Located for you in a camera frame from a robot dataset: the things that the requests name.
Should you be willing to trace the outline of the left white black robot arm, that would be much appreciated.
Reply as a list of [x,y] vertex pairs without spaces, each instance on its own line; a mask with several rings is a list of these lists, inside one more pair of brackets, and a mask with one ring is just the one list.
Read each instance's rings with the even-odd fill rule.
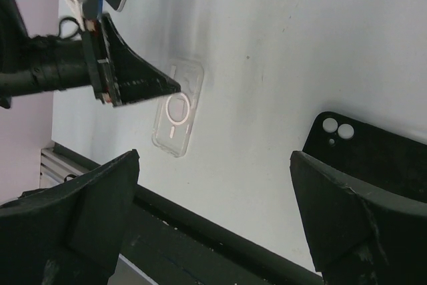
[[1,0],[1,107],[13,97],[90,86],[115,107],[173,95],[180,84],[136,54],[118,33],[111,15],[89,19],[86,0],[66,0],[76,25],[67,36],[29,36],[16,0]]

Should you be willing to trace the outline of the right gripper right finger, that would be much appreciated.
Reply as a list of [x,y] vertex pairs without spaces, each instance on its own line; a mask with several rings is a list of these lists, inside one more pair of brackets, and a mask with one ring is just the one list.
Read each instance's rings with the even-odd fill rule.
[[426,203],[294,151],[290,172],[304,233],[325,284],[425,284]]

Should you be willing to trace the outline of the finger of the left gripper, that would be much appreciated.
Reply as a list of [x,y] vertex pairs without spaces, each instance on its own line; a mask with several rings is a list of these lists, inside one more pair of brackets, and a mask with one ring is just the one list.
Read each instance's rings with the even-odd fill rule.
[[179,93],[181,85],[136,54],[118,33],[112,18],[101,17],[107,94],[115,107]]

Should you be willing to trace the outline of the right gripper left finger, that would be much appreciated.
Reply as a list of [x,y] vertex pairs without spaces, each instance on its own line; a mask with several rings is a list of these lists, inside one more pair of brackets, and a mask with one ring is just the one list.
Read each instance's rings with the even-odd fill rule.
[[51,188],[1,204],[2,284],[107,284],[139,176],[126,152]]

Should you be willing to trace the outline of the clear magsafe phone case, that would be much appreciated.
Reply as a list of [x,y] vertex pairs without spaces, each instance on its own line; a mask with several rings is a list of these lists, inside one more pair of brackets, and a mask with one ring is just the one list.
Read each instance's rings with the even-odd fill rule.
[[158,99],[151,139],[157,148],[180,158],[189,144],[204,70],[199,62],[178,58],[170,59],[168,68],[181,91]]

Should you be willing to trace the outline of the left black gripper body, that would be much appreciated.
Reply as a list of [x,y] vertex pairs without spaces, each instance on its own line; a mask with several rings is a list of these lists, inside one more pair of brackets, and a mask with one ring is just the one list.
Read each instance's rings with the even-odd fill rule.
[[26,36],[12,16],[1,14],[1,107],[11,107],[13,97],[85,86],[92,86],[96,99],[111,103],[101,17],[85,20],[87,29],[72,39]]

